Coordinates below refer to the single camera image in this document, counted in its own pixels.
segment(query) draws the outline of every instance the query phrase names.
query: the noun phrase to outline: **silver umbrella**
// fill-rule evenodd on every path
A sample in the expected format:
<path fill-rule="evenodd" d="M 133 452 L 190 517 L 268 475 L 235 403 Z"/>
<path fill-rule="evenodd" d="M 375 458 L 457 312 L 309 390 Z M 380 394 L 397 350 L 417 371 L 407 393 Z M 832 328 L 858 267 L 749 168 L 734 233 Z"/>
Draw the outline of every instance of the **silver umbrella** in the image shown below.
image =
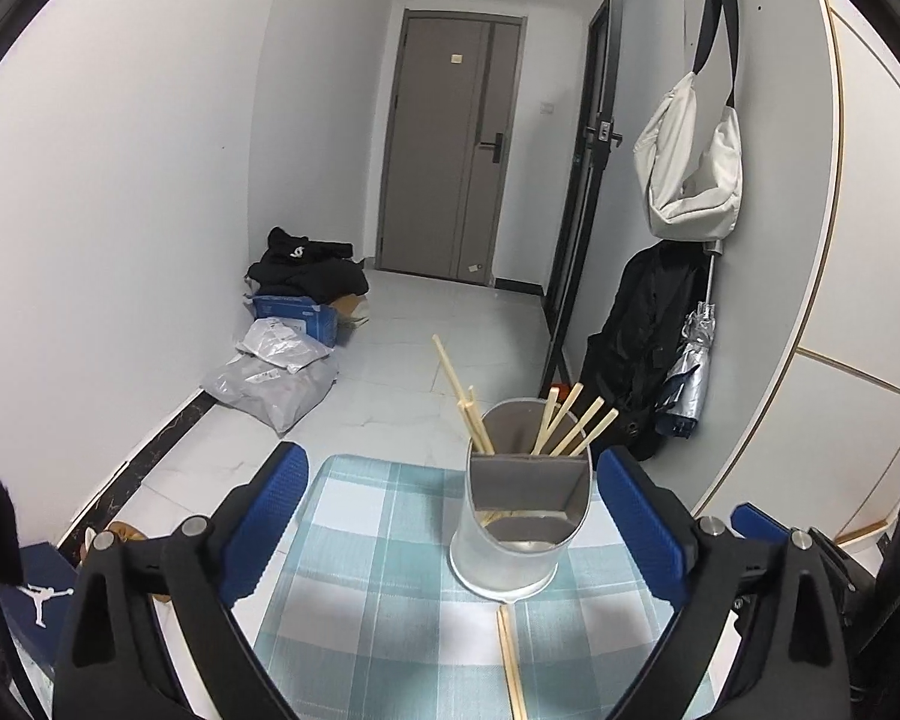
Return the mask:
<path fill-rule="evenodd" d="M 688 439 L 700 422 L 706 385 L 710 377 L 710 348 L 717 330 L 713 295 L 713 271 L 722 247 L 710 248 L 710 270 L 706 279 L 706 300 L 687 314 L 683 324 L 684 345 L 677 362 L 667 374 L 656 404 L 656 432 Z"/>

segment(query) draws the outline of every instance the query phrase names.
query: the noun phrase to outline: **navy box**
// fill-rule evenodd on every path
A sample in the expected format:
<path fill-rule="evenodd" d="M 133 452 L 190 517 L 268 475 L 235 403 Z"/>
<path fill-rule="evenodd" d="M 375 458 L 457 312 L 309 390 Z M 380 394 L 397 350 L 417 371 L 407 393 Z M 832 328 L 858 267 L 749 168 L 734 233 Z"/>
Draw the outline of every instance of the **navy box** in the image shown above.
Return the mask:
<path fill-rule="evenodd" d="M 45 542 L 24 547 L 20 557 L 24 563 L 24 586 L 0 584 L 0 602 L 13 635 L 52 679 L 56 648 L 77 584 L 77 571 Z"/>
<path fill-rule="evenodd" d="M 253 295 L 253 311 L 257 319 L 280 317 L 295 319 L 290 326 L 324 346 L 337 345 L 337 309 L 314 303 L 311 298 L 288 298 L 285 295 Z"/>

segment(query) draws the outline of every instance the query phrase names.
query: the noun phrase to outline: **screw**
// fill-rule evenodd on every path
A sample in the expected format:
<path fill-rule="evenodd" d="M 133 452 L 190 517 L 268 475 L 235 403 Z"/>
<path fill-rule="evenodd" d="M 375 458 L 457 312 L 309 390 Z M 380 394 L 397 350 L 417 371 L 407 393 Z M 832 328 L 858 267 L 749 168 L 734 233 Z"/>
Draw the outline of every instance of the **screw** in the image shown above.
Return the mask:
<path fill-rule="evenodd" d="M 100 531 L 94 536 L 93 548 L 103 551 L 113 546 L 115 536 L 110 531 Z"/>
<path fill-rule="evenodd" d="M 808 533 L 804 533 L 804 531 L 793 531 L 790 533 L 790 541 L 794 543 L 794 547 L 797 549 L 810 549 L 813 546 L 813 538 L 810 538 Z"/>
<path fill-rule="evenodd" d="M 203 531 L 207 529 L 207 518 L 201 517 L 199 514 L 196 517 L 189 517 L 183 521 L 183 525 L 180 526 L 180 530 L 183 531 L 184 536 L 189 536 L 192 538 L 193 536 L 199 536 Z"/>
<path fill-rule="evenodd" d="M 727 529 L 719 517 L 701 517 L 697 520 L 697 524 L 708 536 L 720 536 Z"/>

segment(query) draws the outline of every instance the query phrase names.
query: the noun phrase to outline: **gray plastic mailer bag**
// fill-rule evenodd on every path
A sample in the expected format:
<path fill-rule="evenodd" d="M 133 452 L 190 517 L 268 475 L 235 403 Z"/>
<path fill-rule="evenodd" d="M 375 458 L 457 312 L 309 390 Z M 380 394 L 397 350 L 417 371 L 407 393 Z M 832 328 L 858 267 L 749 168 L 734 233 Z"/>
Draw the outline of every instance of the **gray plastic mailer bag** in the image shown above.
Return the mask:
<path fill-rule="evenodd" d="M 290 373 L 242 354 L 210 373 L 203 388 L 221 403 L 255 416 L 283 435 L 326 397 L 337 372 L 333 355 Z"/>

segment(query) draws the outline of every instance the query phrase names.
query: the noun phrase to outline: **bag strap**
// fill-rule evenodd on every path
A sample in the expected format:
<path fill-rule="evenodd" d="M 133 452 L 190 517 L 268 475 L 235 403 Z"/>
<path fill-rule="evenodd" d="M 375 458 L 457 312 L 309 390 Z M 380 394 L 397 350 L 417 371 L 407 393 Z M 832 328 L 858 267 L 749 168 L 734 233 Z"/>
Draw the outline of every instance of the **bag strap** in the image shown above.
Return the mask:
<path fill-rule="evenodd" d="M 699 74 L 706 65 L 717 39 L 717 27 L 720 25 L 720 13 L 727 19 L 727 42 L 730 44 L 730 96 L 727 106 L 734 105 L 734 93 L 737 84 L 737 61 L 740 52 L 740 6 L 737 0 L 703 0 L 703 18 L 700 24 L 700 37 L 697 41 L 697 53 L 694 56 L 693 72 Z"/>

